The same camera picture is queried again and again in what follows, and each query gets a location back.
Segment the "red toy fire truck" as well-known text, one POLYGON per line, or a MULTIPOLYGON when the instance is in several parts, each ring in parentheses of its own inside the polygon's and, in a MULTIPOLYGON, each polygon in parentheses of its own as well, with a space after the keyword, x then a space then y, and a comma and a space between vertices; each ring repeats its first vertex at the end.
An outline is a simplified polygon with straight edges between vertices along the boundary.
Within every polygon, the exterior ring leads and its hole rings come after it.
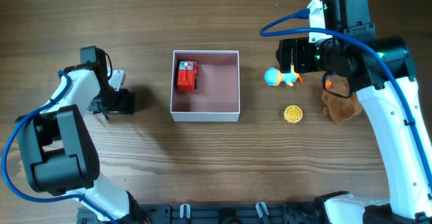
POLYGON ((179 92, 194 92, 197 88, 198 64, 196 61, 180 61, 177 70, 176 89, 179 92))

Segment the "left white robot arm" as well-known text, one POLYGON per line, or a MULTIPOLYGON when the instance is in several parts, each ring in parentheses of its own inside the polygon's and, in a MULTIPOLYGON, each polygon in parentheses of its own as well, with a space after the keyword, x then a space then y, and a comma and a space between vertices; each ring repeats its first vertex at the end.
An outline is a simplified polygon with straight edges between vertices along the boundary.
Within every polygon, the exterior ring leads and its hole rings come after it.
POLYGON ((21 116, 12 137, 18 141, 29 186, 51 195, 48 202, 74 199, 100 221, 148 223, 132 195, 110 182, 83 117, 100 93, 89 69, 59 72, 61 84, 45 105, 21 116))

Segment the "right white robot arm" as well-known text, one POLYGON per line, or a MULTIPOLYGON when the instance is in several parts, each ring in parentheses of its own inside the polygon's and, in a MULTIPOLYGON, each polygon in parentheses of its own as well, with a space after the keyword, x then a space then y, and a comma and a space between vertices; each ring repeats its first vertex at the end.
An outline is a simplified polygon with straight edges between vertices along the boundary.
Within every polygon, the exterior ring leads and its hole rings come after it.
POLYGON ((399 36, 377 38, 368 0, 312 0, 295 13, 309 27, 282 30, 283 72, 322 72, 348 81, 373 127, 388 200, 336 192, 315 200, 320 223, 430 223, 431 142, 419 105, 416 67, 399 36))

